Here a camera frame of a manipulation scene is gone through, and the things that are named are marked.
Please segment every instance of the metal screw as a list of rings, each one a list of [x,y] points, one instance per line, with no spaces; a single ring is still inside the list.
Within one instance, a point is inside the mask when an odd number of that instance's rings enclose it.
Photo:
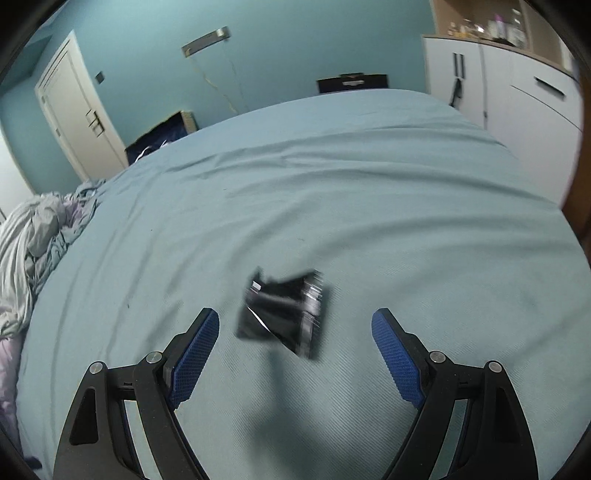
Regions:
[[[162,360],[162,354],[160,352],[150,352],[147,356],[146,356],[146,361],[149,364],[157,364],[158,362],[160,362]]]
[[[446,359],[445,354],[438,352],[437,350],[431,352],[429,358],[437,364],[442,364]]]
[[[490,368],[496,374],[500,374],[503,371],[503,367],[501,367],[501,364],[497,362],[489,363],[488,368]]]
[[[100,372],[101,370],[103,370],[103,364],[100,362],[95,362],[93,363],[90,368],[88,369],[90,371],[91,374],[97,374],[98,372]]]

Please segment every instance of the motion-blurred object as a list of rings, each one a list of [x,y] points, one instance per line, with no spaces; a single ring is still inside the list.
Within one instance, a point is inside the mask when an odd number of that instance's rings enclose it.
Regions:
[[[316,270],[284,281],[263,282],[261,271],[252,278],[236,336],[252,340],[277,337],[298,356],[309,358],[320,326],[322,279]]]

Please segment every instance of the blue textured finger pad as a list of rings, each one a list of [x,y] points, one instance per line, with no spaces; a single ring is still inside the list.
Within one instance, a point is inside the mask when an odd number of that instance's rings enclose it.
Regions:
[[[193,341],[184,351],[171,375],[171,388],[168,395],[170,406],[178,408],[181,402],[188,400],[193,393],[199,375],[212,351],[220,331],[220,320],[212,311],[195,334]]]
[[[384,357],[388,370],[390,370],[394,383],[396,383],[400,396],[412,403],[415,408],[421,408],[425,396],[421,391],[418,368],[380,312],[374,313],[371,321],[371,333],[378,345],[379,352]]]

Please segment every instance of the crumpled bedding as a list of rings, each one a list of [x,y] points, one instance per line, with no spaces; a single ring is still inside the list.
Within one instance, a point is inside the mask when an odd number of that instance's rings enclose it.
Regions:
[[[35,196],[0,227],[0,337],[28,326],[34,299],[94,215],[102,183],[85,182],[65,196]]]

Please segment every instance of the drawer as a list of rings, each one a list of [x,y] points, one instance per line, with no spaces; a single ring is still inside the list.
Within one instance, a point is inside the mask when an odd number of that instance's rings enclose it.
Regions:
[[[562,206],[579,159],[581,130],[532,96],[511,88],[507,147],[546,198]]]
[[[583,99],[570,76],[525,55],[513,55],[512,85],[553,108],[579,129],[583,126]]]

